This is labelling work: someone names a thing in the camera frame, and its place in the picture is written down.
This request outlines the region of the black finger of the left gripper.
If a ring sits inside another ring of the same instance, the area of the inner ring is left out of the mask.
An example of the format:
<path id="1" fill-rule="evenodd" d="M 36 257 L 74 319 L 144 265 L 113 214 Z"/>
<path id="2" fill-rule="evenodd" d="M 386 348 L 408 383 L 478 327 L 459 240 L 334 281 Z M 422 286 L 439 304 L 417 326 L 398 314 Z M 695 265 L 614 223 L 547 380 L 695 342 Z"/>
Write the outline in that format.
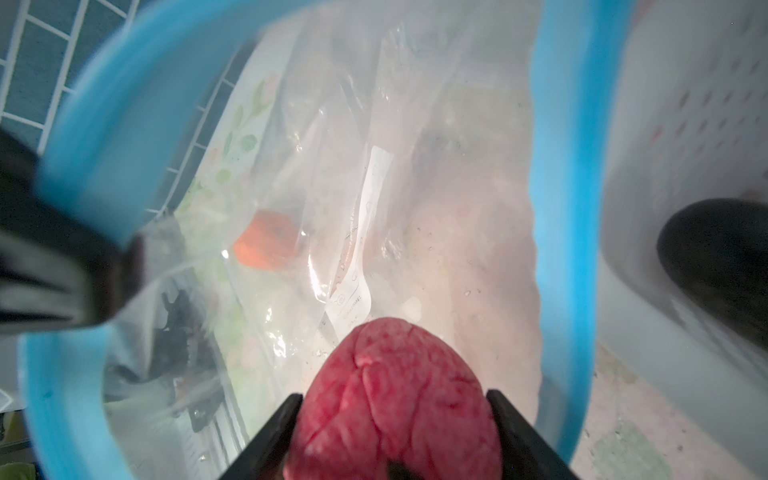
<path id="1" fill-rule="evenodd" d="M 121 250 L 104 236 L 39 200 L 39 157 L 1 134 L 1 332 L 94 327 L 114 318 L 139 292 L 144 243 Z"/>

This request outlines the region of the pink toy fruit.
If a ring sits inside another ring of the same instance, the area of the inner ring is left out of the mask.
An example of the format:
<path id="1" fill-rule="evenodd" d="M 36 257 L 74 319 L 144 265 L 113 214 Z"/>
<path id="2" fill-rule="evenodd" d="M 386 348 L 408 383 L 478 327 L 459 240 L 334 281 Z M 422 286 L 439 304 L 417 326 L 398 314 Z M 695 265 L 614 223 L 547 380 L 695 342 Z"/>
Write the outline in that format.
<path id="1" fill-rule="evenodd" d="M 498 428 L 481 384 L 445 342 L 399 318 L 354 328 L 298 414 L 287 479 L 499 479 Z"/>

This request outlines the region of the clear zip top bag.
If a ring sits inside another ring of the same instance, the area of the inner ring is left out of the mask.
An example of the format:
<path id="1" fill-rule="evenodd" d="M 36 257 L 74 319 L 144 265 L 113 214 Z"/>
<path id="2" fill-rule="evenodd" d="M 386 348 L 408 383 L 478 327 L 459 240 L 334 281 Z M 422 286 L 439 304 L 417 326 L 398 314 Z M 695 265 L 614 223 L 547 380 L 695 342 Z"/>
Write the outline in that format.
<path id="1" fill-rule="evenodd" d="M 101 325 L 17 334 L 47 479 L 220 479 L 356 327 L 452 347 L 569 462 L 592 389 L 604 146 L 630 1 L 20 5 L 1 128 L 119 249 Z M 284 268 L 239 263 L 259 210 Z"/>

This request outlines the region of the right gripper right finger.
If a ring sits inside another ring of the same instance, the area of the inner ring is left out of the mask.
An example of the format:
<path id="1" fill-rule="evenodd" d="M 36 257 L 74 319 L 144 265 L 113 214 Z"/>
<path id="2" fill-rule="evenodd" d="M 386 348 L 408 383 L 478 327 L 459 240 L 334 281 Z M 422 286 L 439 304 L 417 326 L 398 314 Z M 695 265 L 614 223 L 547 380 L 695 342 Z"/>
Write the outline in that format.
<path id="1" fill-rule="evenodd" d="M 499 432 L 504 480 L 578 480 L 501 391 L 489 389 L 486 398 Z"/>

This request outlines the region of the orange toy fruit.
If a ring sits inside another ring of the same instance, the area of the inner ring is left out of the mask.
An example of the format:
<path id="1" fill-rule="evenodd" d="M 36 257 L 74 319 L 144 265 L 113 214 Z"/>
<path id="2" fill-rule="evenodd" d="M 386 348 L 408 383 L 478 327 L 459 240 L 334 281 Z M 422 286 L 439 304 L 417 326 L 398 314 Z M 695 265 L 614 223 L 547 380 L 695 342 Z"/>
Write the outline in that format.
<path id="1" fill-rule="evenodd" d="M 286 267 L 299 252 L 299 230 L 283 213 L 259 210 L 233 245 L 240 264 L 266 271 Z"/>

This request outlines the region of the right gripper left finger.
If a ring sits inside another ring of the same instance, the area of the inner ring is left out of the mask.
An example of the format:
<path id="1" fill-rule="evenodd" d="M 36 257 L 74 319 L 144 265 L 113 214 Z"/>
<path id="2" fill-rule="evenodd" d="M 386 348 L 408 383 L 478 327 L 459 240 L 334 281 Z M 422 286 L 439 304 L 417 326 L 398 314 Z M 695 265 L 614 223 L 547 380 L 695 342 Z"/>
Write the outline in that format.
<path id="1" fill-rule="evenodd" d="M 302 394 L 290 394 L 220 480 L 275 479 L 289 451 L 302 402 Z"/>

